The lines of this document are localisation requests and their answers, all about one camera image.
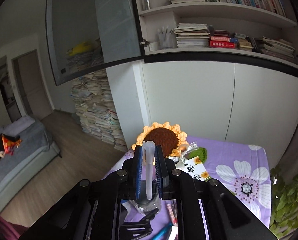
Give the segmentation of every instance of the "floral tablecloth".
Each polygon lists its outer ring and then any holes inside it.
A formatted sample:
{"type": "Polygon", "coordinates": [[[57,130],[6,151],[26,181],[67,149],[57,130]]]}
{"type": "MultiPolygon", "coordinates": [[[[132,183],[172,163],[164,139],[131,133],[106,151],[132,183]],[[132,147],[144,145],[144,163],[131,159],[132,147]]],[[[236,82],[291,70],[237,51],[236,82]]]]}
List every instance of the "floral tablecloth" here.
{"type": "MultiPolygon", "coordinates": [[[[271,214],[271,185],[265,150],[260,146],[219,142],[198,137],[187,137],[188,143],[197,142],[207,149],[204,166],[209,175],[218,179],[255,214],[267,227],[271,214]]],[[[133,157],[130,150],[108,172],[122,168],[123,162],[133,157]]],[[[170,219],[162,203],[159,214],[151,221],[153,233],[143,239],[152,238],[170,219]]],[[[139,221],[142,215],[132,206],[126,221],[139,221]]]]}

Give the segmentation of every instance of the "blue pen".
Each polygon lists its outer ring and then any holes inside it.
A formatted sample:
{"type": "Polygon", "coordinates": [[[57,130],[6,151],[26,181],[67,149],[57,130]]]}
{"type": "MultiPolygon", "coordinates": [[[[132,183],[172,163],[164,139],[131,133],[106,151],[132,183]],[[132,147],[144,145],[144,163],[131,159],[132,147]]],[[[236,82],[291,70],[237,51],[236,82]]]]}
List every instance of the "blue pen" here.
{"type": "Polygon", "coordinates": [[[163,236],[165,233],[169,231],[169,229],[172,227],[172,223],[169,222],[163,229],[159,231],[151,240],[158,240],[161,236],[163,236]]]}

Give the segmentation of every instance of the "bookshelf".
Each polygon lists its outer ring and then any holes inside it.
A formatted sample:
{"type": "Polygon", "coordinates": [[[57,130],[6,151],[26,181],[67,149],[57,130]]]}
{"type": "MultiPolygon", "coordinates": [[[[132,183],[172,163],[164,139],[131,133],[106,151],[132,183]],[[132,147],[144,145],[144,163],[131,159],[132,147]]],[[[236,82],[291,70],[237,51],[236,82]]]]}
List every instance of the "bookshelf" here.
{"type": "Polygon", "coordinates": [[[263,59],[268,59],[272,61],[276,61],[285,65],[288,65],[290,67],[294,67],[298,69],[298,65],[277,58],[277,57],[272,57],[269,55],[261,54],[261,53],[256,53],[256,52],[249,52],[249,51],[244,51],[244,50],[239,50],[239,49],[223,49],[223,48],[177,48],[177,49],[162,49],[162,50],[156,50],[156,51],[149,51],[147,55],[154,55],[154,54],[161,54],[161,53],[175,53],[175,52],[190,52],[190,51],[201,51],[201,52],[222,52],[222,53],[233,53],[233,54],[240,54],[240,55],[246,55],[246,56],[252,56],[252,57],[258,57],[258,58],[263,58],[263,59]]]}
{"type": "Polygon", "coordinates": [[[170,4],[142,11],[140,16],[174,12],[180,18],[218,17],[267,24],[276,28],[295,27],[297,23],[279,14],[242,4],[223,2],[186,2],[170,4]]]}

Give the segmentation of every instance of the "translucent plastic tube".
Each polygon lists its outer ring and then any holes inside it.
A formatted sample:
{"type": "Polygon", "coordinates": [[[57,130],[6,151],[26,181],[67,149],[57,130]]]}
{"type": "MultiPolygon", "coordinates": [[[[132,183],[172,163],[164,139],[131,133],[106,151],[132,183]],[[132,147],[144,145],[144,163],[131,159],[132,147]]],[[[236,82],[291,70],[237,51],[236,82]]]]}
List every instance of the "translucent plastic tube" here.
{"type": "Polygon", "coordinates": [[[155,150],[155,143],[147,141],[142,144],[145,150],[145,163],[146,163],[146,194],[147,199],[152,199],[152,175],[153,175],[153,157],[155,150]]]}

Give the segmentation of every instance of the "silver bolt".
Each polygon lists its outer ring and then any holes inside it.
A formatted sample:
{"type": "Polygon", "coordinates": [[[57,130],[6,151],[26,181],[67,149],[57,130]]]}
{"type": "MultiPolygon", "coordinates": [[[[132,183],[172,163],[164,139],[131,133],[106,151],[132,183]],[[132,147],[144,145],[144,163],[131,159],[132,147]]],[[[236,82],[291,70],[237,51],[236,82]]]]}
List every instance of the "silver bolt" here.
{"type": "Polygon", "coordinates": [[[121,170],[117,171],[117,174],[118,174],[118,176],[125,176],[127,174],[127,171],[121,169],[121,170]]]}
{"type": "Polygon", "coordinates": [[[175,175],[175,176],[179,176],[179,175],[181,174],[181,170],[174,169],[174,170],[172,170],[171,173],[172,173],[173,175],[175,175]]]}
{"type": "Polygon", "coordinates": [[[81,187],[87,187],[88,185],[89,185],[89,180],[87,180],[87,179],[82,179],[80,182],[79,182],[79,185],[81,186],[81,187]]]}
{"type": "Polygon", "coordinates": [[[209,183],[211,186],[218,186],[219,181],[217,179],[209,179],[209,183]]]}

